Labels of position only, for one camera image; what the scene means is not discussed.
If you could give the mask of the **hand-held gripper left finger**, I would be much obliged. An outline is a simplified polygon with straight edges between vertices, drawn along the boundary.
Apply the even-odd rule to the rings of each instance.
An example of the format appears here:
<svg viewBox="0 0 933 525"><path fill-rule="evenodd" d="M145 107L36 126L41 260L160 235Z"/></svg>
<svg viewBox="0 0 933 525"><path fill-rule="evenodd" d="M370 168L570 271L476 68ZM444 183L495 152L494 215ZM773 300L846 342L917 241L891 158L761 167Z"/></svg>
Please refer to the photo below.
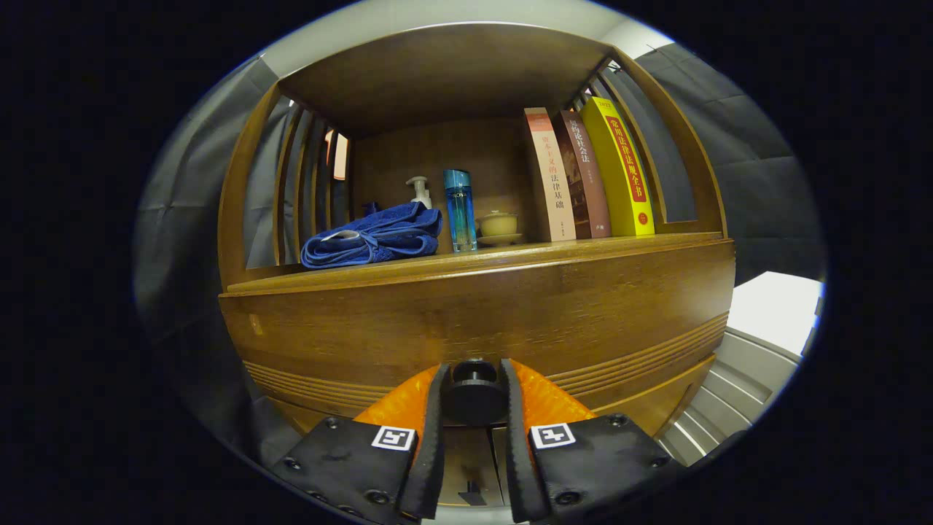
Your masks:
<svg viewBox="0 0 933 525"><path fill-rule="evenodd" d="M328 416L271 467L297 491L347 519L433 519L444 475L441 386L450 366L416 373L354 419Z"/></svg>

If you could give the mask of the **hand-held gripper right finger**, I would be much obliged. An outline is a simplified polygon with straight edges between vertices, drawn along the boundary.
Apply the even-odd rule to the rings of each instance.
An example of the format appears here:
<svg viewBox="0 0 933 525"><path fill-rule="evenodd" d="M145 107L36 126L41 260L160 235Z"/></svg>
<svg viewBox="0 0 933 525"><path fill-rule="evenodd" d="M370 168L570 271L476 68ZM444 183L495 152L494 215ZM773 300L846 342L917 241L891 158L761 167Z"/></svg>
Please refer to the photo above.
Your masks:
<svg viewBox="0 0 933 525"><path fill-rule="evenodd" d="M620 524L679 481L682 466L630 416L597 416L541 373L500 363L507 391L506 470L518 523Z"/></svg>

